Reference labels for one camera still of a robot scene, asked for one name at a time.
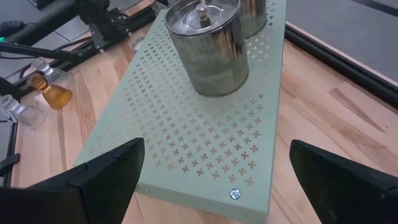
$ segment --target metal frame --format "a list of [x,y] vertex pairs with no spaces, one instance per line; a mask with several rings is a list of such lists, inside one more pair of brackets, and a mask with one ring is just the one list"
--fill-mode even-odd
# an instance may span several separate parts
[[[126,26],[126,32],[122,33],[118,38],[113,39],[112,41],[109,41],[104,45],[101,49],[105,49],[107,47],[110,47],[114,44],[117,44],[118,42],[122,41],[125,37],[128,36],[129,32],[135,32],[144,26],[148,25],[149,23],[153,22],[155,20],[155,12],[152,10],[151,6],[148,6],[139,12],[135,13],[133,16],[129,18],[131,23]],[[58,60],[54,60],[53,62],[50,63],[50,66],[53,68],[59,68],[64,71],[69,71],[73,67],[76,67],[77,65],[83,63],[85,60],[88,60],[92,56],[96,55],[97,53],[100,52],[100,49],[96,47],[94,44],[93,40],[90,40],[81,46],[79,46],[77,49],[73,50],[70,53],[66,52],[61,52],[61,55],[58,54],[60,51],[51,51],[51,50],[45,50],[45,49],[35,49],[35,48],[27,48],[25,46],[15,46],[10,44],[2,44],[0,45],[0,50],[1,47],[5,47],[8,50],[23,50],[23,54],[28,54],[31,53],[30,55],[40,55],[40,56],[48,56],[48,58],[60,58]],[[30,75],[33,73],[29,74],[28,76],[20,79],[18,82],[11,84],[7,83],[4,79],[1,80],[0,84],[1,86],[5,86],[7,89],[0,89],[1,93],[7,93],[7,94],[12,94],[14,95],[17,99],[26,96],[27,94],[31,93],[34,91],[34,89],[31,86],[28,86],[26,84],[26,81]],[[15,151],[15,145],[16,145],[16,136],[17,136],[17,124],[13,124],[11,127],[11,133],[10,133],[10,140],[9,140],[9,145],[7,149],[7,156],[14,155]],[[3,177],[3,186],[5,187],[10,187],[11,184],[11,175],[12,175],[12,169],[4,175]]]
[[[131,16],[131,25],[128,27],[130,32],[134,32],[149,24],[155,19],[154,11],[149,7],[139,11],[137,14]],[[286,25],[285,27],[285,38],[291,41],[296,46],[300,47],[304,51],[308,52],[321,62],[325,63],[332,69],[336,70],[340,74],[354,81],[357,85],[363,87],[367,91],[371,92],[381,100],[390,104],[394,108],[398,109],[398,86],[394,86],[391,83],[381,79],[377,75],[370,71],[356,65],[352,61],[344,58],[338,53],[328,49],[327,47],[315,42],[311,38],[299,31],[295,30],[291,26]],[[99,50],[94,46],[93,41],[89,41],[81,45],[76,50],[82,53],[79,57],[71,61],[55,60],[50,65],[52,67],[60,68],[68,71],[73,67],[79,65],[90,57],[94,56]],[[34,89],[26,85],[27,77],[19,80],[14,84],[17,89],[20,90],[20,95],[25,96],[32,92]],[[8,148],[8,155],[13,155],[15,150],[17,134],[17,124],[14,124],[11,129],[11,137]],[[4,186],[9,187],[11,183],[11,171],[4,178]]]

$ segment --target knob on lid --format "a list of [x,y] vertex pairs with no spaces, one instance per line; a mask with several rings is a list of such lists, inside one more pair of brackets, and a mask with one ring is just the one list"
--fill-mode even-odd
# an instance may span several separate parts
[[167,12],[166,24],[176,35],[201,35],[226,24],[238,10],[238,0],[179,0]]

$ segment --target light green tray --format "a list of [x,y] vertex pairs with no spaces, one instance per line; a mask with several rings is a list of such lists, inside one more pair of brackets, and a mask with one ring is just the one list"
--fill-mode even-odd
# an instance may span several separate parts
[[[143,137],[146,158],[137,192],[264,223],[271,197],[285,1],[269,1],[267,11],[266,28],[246,42],[247,82],[222,98],[193,89],[162,11],[75,165]],[[239,189],[239,199],[230,197],[232,189]]]

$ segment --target cylindrical tin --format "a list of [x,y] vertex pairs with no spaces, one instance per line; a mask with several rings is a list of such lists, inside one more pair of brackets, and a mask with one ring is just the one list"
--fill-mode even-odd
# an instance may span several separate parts
[[245,38],[256,35],[267,24],[266,0],[241,0]]
[[248,77],[239,0],[179,0],[166,25],[191,83],[202,95],[224,96]]

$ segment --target wooden table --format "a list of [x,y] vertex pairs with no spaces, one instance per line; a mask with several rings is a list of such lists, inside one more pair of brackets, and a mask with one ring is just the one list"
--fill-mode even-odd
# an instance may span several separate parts
[[[130,13],[150,4],[145,0]],[[54,111],[35,91],[25,104],[47,108],[46,122],[34,131],[22,126],[12,172],[13,187],[27,187],[72,168],[91,129],[134,57],[132,43],[149,30],[75,67],[74,97]],[[345,77],[285,42],[274,180],[269,223],[319,223],[289,160],[292,139],[398,176],[398,111]],[[237,223],[221,216],[135,194],[124,223]]]

